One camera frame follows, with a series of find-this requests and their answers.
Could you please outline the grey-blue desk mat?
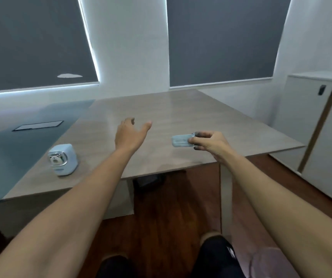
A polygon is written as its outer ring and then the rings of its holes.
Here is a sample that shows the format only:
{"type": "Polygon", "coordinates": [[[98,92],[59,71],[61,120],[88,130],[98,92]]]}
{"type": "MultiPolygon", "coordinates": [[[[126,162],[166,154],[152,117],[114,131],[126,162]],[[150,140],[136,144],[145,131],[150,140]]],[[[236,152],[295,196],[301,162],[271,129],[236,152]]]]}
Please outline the grey-blue desk mat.
{"type": "Polygon", "coordinates": [[[53,144],[82,116],[94,100],[53,103],[0,131],[0,200],[46,155],[53,144]],[[64,122],[58,127],[12,131],[34,123],[64,122]]]}

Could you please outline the light blue bear pencil sharpener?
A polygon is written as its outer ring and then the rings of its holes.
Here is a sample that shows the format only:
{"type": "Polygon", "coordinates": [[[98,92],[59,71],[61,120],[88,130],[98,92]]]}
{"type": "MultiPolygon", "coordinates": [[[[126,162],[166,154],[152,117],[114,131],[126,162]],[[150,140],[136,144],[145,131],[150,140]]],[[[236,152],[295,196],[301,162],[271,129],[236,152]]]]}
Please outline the light blue bear pencil sharpener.
{"type": "Polygon", "coordinates": [[[59,177],[72,174],[79,165],[72,144],[60,144],[52,147],[48,151],[47,157],[51,168],[59,177]]]}

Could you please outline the person's left hand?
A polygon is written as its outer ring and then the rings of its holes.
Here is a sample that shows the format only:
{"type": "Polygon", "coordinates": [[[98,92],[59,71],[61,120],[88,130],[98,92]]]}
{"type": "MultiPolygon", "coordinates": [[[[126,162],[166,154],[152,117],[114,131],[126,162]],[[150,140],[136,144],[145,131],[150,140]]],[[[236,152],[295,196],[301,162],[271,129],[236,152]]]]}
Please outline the person's left hand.
{"type": "Polygon", "coordinates": [[[126,150],[134,154],[143,144],[146,135],[139,133],[135,127],[135,118],[128,117],[123,120],[117,128],[115,136],[116,150],[126,150]]]}

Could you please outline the person's left leg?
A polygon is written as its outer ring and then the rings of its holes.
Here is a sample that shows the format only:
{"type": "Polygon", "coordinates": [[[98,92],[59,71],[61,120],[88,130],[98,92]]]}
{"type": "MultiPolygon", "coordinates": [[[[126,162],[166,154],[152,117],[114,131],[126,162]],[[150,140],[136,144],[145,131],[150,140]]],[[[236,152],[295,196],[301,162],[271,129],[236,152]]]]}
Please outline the person's left leg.
{"type": "Polygon", "coordinates": [[[118,254],[101,262],[95,278],[136,278],[136,272],[131,261],[118,254]]]}

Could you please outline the black object under table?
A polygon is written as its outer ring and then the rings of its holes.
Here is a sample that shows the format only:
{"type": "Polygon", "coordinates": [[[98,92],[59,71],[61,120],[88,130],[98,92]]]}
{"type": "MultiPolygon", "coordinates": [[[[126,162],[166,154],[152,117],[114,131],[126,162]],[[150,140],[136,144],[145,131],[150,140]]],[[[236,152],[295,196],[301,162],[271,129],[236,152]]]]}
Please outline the black object under table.
{"type": "Polygon", "coordinates": [[[132,180],[134,192],[137,194],[154,191],[163,185],[165,179],[166,175],[163,173],[134,178],[132,180]]]}

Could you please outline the person's left forearm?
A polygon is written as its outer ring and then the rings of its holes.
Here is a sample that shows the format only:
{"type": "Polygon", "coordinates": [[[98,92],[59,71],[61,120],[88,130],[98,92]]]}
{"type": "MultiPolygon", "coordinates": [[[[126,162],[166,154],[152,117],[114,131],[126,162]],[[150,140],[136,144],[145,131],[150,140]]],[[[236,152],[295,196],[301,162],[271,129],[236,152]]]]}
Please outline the person's left forearm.
{"type": "Polygon", "coordinates": [[[135,151],[117,148],[27,224],[0,254],[0,278],[76,278],[135,151]]]}

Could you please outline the white cabinet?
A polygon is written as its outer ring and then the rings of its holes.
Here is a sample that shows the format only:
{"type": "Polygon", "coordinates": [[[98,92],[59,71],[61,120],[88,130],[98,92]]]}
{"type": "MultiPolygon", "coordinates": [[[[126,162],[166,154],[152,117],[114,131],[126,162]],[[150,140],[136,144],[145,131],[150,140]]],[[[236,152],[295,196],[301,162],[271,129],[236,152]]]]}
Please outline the white cabinet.
{"type": "Polygon", "coordinates": [[[332,198],[332,71],[290,74],[272,127],[305,147],[271,156],[332,198]]]}

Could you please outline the wide grey table support panel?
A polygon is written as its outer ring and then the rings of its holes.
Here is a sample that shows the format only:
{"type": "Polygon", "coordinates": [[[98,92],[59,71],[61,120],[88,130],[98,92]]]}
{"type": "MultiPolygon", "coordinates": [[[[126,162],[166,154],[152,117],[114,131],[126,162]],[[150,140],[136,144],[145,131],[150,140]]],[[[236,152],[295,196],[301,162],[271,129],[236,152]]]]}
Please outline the wide grey table support panel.
{"type": "MultiPolygon", "coordinates": [[[[0,232],[7,238],[16,236],[41,211],[69,189],[0,200],[0,232]]],[[[134,190],[129,181],[120,181],[104,220],[134,214],[134,190]]]]}

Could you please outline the person's right forearm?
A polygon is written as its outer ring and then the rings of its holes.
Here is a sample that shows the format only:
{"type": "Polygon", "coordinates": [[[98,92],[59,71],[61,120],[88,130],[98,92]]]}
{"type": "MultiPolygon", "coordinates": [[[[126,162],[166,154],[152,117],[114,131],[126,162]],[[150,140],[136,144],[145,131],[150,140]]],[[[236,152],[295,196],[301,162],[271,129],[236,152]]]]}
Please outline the person's right forearm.
{"type": "Polygon", "coordinates": [[[301,278],[332,278],[332,218],[234,152],[216,154],[301,278]]]}

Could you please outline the wide grey roller blind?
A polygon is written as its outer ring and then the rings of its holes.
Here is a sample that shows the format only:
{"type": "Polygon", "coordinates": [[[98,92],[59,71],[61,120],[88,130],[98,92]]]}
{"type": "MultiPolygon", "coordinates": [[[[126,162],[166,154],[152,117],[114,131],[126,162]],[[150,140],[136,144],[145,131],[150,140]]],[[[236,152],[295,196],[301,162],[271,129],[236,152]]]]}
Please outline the wide grey roller blind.
{"type": "Polygon", "coordinates": [[[81,0],[0,0],[0,92],[96,83],[81,0]]]}

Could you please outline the person's right hand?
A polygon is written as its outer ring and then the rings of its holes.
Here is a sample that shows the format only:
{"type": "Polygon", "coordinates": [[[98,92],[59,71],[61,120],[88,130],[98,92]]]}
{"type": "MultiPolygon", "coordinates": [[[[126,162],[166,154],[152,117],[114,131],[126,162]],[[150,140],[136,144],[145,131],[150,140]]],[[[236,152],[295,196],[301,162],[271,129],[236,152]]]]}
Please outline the person's right hand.
{"type": "Polygon", "coordinates": [[[209,152],[216,161],[227,165],[238,154],[229,145],[224,135],[219,131],[197,131],[195,136],[206,138],[205,144],[193,144],[195,150],[209,152]]]}

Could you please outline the small light blue plastic case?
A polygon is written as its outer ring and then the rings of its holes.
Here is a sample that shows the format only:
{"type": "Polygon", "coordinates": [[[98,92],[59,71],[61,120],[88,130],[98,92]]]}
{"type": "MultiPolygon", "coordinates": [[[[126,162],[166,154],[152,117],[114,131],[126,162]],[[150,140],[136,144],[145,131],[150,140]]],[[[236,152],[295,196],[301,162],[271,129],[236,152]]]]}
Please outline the small light blue plastic case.
{"type": "Polygon", "coordinates": [[[189,139],[195,137],[195,132],[188,135],[175,135],[172,136],[172,146],[175,148],[178,147],[193,147],[194,145],[189,143],[189,139]]]}

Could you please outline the narrow grey table support panel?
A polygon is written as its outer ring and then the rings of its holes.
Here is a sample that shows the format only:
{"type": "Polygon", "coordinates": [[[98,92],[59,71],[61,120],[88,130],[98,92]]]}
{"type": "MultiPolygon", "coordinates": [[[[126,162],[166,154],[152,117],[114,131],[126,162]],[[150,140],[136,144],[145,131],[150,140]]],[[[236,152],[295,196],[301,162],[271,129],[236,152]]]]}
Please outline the narrow grey table support panel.
{"type": "Polygon", "coordinates": [[[232,195],[233,195],[233,176],[229,170],[220,164],[220,222],[221,233],[231,240],[233,213],[232,213],[232,195]]]}

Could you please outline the person's right leg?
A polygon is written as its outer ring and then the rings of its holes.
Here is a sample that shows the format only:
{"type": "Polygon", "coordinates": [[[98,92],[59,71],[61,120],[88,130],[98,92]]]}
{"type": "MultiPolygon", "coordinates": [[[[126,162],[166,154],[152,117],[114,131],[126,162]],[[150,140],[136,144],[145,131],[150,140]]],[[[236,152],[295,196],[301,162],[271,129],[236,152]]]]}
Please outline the person's right leg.
{"type": "Polygon", "coordinates": [[[202,235],[190,278],[246,278],[233,246],[221,233],[202,235]]]}

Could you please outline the person's leg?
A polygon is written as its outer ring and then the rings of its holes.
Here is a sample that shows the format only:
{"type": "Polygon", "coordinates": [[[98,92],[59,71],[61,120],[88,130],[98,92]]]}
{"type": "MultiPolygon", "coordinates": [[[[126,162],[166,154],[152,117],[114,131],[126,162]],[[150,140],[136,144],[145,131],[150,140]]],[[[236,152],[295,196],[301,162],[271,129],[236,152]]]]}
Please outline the person's leg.
{"type": "Polygon", "coordinates": [[[136,272],[131,261],[118,254],[101,262],[95,278],[136,278],[136,272]]]}
{"type": "Polygon", "coordinates": [[[190,278],[246,278],[233,246],[221,233],[202,235],[190,278]]]}

